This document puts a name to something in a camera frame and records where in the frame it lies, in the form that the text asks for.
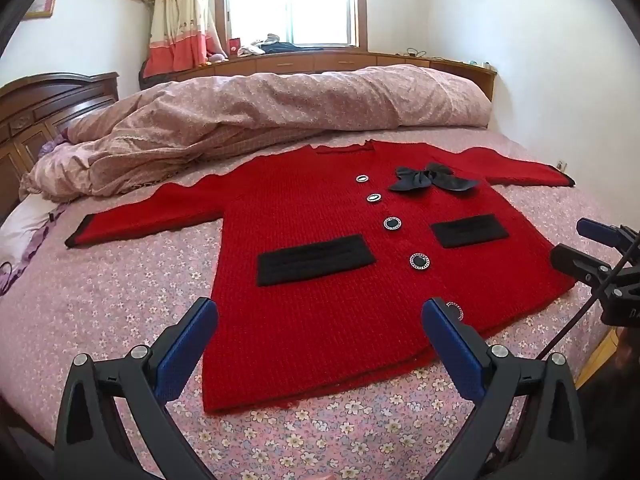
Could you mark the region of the red knit cardigan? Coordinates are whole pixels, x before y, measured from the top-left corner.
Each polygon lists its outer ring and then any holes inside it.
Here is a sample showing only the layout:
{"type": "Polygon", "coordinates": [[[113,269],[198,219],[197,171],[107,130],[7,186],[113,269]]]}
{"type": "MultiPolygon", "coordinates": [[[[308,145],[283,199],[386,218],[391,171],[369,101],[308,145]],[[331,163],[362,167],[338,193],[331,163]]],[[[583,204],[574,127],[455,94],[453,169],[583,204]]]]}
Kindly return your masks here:
{"type": "Polygon", "coordinates": [[[434,359],[427,299],[489,337],[568,292],[551,243],[500,193],[570,185],[489,148],[368,141],[258,156],[194,185],[89,214],[68,247],[222,224],[202,371],[209,414],[405,374],[434,359]]]}

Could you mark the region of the clothes pile on ledge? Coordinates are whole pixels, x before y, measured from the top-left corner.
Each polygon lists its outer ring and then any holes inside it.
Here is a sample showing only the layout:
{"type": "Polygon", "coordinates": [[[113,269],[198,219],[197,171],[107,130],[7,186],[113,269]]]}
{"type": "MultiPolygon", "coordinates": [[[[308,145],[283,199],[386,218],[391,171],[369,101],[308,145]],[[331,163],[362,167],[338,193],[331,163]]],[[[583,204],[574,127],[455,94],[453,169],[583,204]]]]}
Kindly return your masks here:
{"type": "Polygon", "coordinates": [[[263,40],[257,40],[251,44],[243,44],[239,48],[238,55],[243,56],[285,54],[292,52],[322,51],[322,47],[298,46],[292,42],[282,41],[278,35],[269,34],[263,40]]]}

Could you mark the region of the pink floral bed sheet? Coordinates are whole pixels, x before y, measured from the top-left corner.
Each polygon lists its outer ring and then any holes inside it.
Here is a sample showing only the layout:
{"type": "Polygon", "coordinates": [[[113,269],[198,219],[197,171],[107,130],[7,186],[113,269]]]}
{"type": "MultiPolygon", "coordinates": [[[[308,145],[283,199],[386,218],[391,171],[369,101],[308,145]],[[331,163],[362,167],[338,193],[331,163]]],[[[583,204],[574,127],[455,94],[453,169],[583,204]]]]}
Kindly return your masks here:
{"type": "MultiPolygon", "coordinates": [[[[375,139],[425,142],[460,152],[473,145],[503,155],[540,159],[498,132],[469,129],[399,130],[325,136],[267,148],[240,159],[212,162],[175,177],[190,185],[224,174],[256,155],[294,150],[307,143],[343,146],[375,139]]],[[[552,242],[566,243],[600,259],[613,249],[580,237],[575,224],[587,217],[628,223],[603,208],[582,181],[574,188],[495,188],[552,242]]],[[[178,321],[193,300],[212,288],[222,221],[179,232],[115,244],[66,250],[64,240],[93,211],[137,202],[154,188],[107,200],[78,200],[61,214],[24,274],[1,296],[1,396],[44,440],[53,442],[65,379],[74,356],[124,356],[149,344],[178,321]]],[[[491,342],[514,354],[536,356],[588,297],[578,284],[547,310],[524,318],[491,342]]],[[[578,374],[608,329],[593,308],[556,350],[578,374]]],[[[218,479],[422,479],[454,440],[472,404],[457,396],[440,364],[367,388],[294,404],[207,416],[201,399],[201,367],[169,414],[203,463],[218,479]]]]}

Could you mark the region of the white purple pillow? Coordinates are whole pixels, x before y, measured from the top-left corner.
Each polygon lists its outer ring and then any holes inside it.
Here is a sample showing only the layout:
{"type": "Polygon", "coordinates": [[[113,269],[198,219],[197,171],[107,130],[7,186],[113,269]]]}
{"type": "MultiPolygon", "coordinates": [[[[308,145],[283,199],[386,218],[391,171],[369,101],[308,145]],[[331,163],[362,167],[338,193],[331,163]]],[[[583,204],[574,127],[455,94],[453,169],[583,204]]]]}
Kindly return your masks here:
{"type": "Polygon", "coordinates": [[[1,226],[1,291],[24,273],[36,251],[66,209],[63,204],[30,194],[1,226]]]}

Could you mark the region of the pink floral duvet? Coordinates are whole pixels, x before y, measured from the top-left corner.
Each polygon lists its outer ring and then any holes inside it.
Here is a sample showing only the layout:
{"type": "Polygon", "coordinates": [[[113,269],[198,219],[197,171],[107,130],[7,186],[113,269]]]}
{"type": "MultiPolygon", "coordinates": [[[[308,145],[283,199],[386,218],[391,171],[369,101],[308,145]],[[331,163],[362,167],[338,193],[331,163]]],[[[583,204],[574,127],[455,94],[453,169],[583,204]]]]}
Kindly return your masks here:
{"type": "Polygon", "coordinates": [[[491,102],[472,80],[411,64],[354,72],[198,77],[165,82],[73,122],[20,184],[65,203],[160,182],[322,132],[485,128],[491,102]]]}

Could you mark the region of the dark wooden headboard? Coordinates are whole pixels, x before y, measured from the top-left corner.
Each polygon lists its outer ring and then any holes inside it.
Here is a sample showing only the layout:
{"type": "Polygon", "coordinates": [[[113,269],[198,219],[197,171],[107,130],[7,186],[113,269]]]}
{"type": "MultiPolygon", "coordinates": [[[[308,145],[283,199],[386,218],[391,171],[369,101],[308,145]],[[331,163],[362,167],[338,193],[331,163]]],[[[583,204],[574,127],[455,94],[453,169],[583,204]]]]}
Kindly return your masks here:
{"type": "Polygon", "coordinates": [[[23,174],[70,123],[118,100],[118,73],[27,76],[1,88],[1,217],[20,202],[23,174]]]}

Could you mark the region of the cream and red curtain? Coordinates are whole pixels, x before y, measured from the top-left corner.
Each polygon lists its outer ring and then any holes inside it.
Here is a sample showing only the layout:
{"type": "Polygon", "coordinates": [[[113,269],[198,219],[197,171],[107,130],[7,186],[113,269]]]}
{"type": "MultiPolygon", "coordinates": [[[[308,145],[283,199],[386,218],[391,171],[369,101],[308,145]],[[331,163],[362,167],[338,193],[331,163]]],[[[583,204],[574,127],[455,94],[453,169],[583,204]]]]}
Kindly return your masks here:
{"type": "Polygon", "coordinates": [[[154,0],[145,78],[193,70],[224,55],[210,0],[154,0]]]}

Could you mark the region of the window with wooden frame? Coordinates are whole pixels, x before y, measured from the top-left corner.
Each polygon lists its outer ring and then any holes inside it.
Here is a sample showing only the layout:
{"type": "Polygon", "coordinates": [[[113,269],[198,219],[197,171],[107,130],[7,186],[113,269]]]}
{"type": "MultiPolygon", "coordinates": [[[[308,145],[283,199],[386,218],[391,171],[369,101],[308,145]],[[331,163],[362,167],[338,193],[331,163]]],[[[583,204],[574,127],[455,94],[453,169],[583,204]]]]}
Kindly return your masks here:
{"type": "Polygon", "coordinates": [[[214,0],[225,46],[265,40],[273,34],[299,47],[367,50],[367,0],[214,0]]]}

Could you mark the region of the framed wall picture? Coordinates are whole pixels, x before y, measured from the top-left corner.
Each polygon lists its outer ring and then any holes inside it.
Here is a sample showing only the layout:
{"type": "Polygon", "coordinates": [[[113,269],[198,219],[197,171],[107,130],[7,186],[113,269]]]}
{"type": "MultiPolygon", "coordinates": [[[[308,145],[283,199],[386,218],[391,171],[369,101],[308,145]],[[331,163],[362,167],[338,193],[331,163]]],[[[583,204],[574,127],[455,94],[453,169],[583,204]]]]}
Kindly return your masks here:
{"type": "Polygon", "coordinates": [[[35,0],[23,16],[23,21],[50,18],[53,15],[55,0],[35,0]]]}

